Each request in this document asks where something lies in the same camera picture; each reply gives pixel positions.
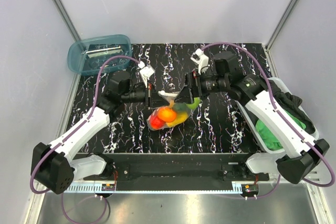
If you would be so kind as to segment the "clear polka dot zip bag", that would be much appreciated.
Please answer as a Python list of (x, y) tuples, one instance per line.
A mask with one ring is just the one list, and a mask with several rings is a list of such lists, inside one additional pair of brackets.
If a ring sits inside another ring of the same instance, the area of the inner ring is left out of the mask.
[(159, 95), (167, 100), (169, 105), (156, 108), (148, 117), (147, 125), (152, 131), (172, 128), (184, 123), (201, 103), (199, 97), (194, 98), (194, 102), (191, 104), (175, 103), (177, 92), (167, 93), (162, 90), (159, 91)]

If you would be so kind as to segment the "green fake lime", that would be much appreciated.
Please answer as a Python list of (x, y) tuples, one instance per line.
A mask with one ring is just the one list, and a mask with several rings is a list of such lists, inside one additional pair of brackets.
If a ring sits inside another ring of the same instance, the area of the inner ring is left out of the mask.
[(199, 104), (202, 103), (202, 100), (199, 97), (195, 97), (193, 99), (193, 103), (191, 104), (186, 104), (186, 106), (191, 110), (191, 111), (195, 111), (197, 109), (197, 107), (199, 106)]

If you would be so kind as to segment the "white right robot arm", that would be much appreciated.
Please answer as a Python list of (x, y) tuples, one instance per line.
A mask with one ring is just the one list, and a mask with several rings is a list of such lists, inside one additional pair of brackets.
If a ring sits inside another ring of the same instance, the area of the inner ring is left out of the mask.
[(257, 173), (278, 173), (292, 184), (298, 184), (324, 159), (329, 144), (316, 140), (287, 114), (272, 94), (269, 80), (254, 74), (244, 75), (236, 56), (221, 52), (214, 56), (215, 73), (208, 74), (208, 56), (201, 49), (191, 60), (196, 71), (185, 75), (185, 85), (174, 99), (177, 103), (192, 103), (211, 93), (225, 92), (260, 119), (282, 145), (283, 152), (256, 153), (238, 167), (239, 176), (250, 180)]

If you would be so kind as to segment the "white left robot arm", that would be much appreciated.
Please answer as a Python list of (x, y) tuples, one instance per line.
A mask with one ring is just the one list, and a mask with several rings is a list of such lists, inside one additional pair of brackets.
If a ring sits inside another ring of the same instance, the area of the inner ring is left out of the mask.
[(103, 92), (83, 118), (62, 136), (48, 145), (39, 143), (33, 150), (30, 188), (34, 181), (43, 184), (55, 194), (63, 193), (74, 180), (97, 175), (103, 180), (113, 175), (113, 160), (103, 154), (76, 159), (80, 149), (101, 129), (115, 120), (127, 103), (144, 103), (148, 108), (167, 105), (153, 83), (149, 81), (155, 73), (150, 66), (140, 70), (142, 82), (132, 84), (127, 71), (113, 73)]

